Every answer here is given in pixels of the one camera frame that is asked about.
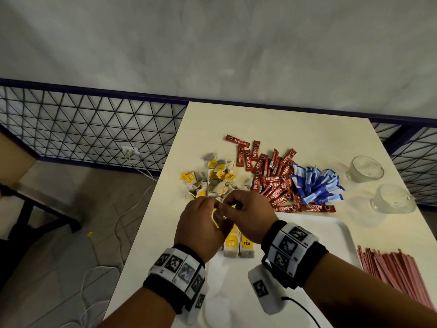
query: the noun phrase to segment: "left hand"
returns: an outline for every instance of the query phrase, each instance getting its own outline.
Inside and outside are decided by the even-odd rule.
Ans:
[[[218,200],[209,197],[190,201],[180,216],[174,235],[175,244],[188,246],[205,264],[217,253],[234,224],[231,220],[216,220],[220,228],[216,227],[211,215],[218,205]]]

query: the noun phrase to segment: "hand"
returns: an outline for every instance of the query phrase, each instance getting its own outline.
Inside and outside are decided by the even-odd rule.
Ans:
[[[219,202],[214,198],[199,197],[190,201],[182,212],[176,234],[175,244],[188,246],[207,263],[223,245],[233,227],[231,220],[217,221],[217,228],[211,219],[212,210]]]
[[[238,202],[243,207],[238,210],[231,206]],[[252,191],[234,190],[218,205],[214,214],[224,215],[233,221],[241,233],[252,242],[261,244],[272,224],[278,220],[266,197]]]

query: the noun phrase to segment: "white tray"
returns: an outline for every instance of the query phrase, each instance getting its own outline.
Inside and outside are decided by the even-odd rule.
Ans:
[[[282,220],[295,222],[311,231],[320,238],[320,242],[326,246],[330,253],[361,268],[351,233],[342,221],[336,218],[307,214],[277,213],[277,215]],[[290,301],[281,313],[269,316],[263,312],[247,278],[247,272],[260,264],[263,257],[261,247],[257,244],[255,247],[254,259],[224,258],[222,253],[218,253],[209,262],[207,272],[209,292],[205,304],[208,303],[208,298],[218,293],[227,298],[226,301],[231,308],[232,327],[317,327],[308,314]],[[287,289],[286,293],[310,311],[322,327],[331,327],[328,320],[307,297],[303,289]],[[223,312],[226,311],[217,308],[217,313],[214,316],[223,317],[226,315]],[[199,324],[202,327],[208,327],[202,315],[199,317]]]

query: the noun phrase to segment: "black wristband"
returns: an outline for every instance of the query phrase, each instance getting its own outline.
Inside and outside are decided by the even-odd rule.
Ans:
[[[273,239],[286,224],[287,222],[282,220],[277,220],[273,222],[272,226],[270,227],[269,231],[266,233],[263,241],[261,242],[261,250],[263,250],[265,254],[269,253],[270,245],[272,244]]]
[[[295,281],[299,287],[303,287],[308,276],[326,253],[329,251],[319,242],[314,242],[309,247],[296,271]]]
[[[202,258],[198,256],[196,252],[194,252],[192,249],[190,249],[187,245],[183,245],[181,243],[177,243],[173,245],[173,248],[177,248],[178,250],[181,250],[182,252],[185,252],[186,254],[189,254],[194,259],[196,259],[199,264],[202,265],[203,268],[205,268],[205,263],[203,262]]]
[[[142,286],[164,298],[166,302],[171,305],[176,314],[181,314],[182,307],[190,302],[189,297],[182,290],[159,275],[150,274]]]

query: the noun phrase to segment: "bundle of pink sticks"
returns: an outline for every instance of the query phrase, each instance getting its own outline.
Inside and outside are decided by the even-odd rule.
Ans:
[[[365,272],[435,311],[416,261],[412,256],[402,253],[400,249],[398,251],[399,253],[381,253],[366,248],[363,252],[360,245],[357,249]]]

